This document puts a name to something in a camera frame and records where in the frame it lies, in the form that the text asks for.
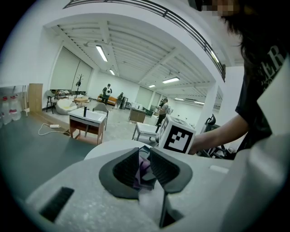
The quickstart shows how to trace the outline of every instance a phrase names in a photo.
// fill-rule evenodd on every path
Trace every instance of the purple cloth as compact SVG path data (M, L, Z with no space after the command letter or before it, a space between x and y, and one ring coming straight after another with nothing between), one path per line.
M150 161L139 156L139 169L136 173L136 176L135 176L135 181L134 181L134 185L133 187L134 188L147 188L148 185L146 185L145 183L142 182L142 177L147 174L148 170L149 170L149 167L150 167Z

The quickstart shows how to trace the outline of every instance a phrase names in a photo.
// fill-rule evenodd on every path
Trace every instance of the orange sofa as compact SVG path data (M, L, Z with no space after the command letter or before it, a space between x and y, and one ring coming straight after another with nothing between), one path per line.
M100 97L100 95L98 96L98 102L101 102L102 98ZM117 98L114 97L109 97L108 99L108 104L114 106L117 103Z

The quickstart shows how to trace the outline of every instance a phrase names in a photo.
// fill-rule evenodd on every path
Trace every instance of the round table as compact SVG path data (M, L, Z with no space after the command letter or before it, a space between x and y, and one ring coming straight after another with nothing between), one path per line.
M102 143L99 146L95 147L87 154L85 160L96 158L120 150L126 150L135 147L141 148L143 146L151 148L151 146L135 140L113 140Z

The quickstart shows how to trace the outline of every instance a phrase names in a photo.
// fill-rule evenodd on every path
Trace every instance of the metal railing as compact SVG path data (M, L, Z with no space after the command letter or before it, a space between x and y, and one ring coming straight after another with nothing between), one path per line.
M149 0L71 0L65 7L72 7L76 5L81 4L87 4L87 3L98 3L98 2L107 2L107 3L120 3L120 4L126 4L126 5L132 5L139 8L143 8L145 10L151 11L157 15L160 15L161 17L169 20L170 22L174 23L175 25L182 28L184 31L186 31L205 51L205 53L210 57L212 62L217 67L219 73L222 76L222 79L225 80L223 66L221 62L219 61L217 55L211 48L211 46L208 44L208 42L205 40L205 38L186 20L181 18L179 15L174 13L173 11L167 9L166 7L163 7L155 2L149 1Z

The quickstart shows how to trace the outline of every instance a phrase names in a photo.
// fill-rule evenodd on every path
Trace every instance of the sofa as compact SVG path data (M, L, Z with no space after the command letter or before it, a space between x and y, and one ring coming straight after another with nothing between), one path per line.
M101 102L102 97L99 95L97 100L98 100L98 102ZM109 105L115 106L116 103L117 103L117 98L109 97L109 100L108 100Z
M76 110L77 105L69 99L60 99L56 103L56 111L62 115L68 115L70 111Z

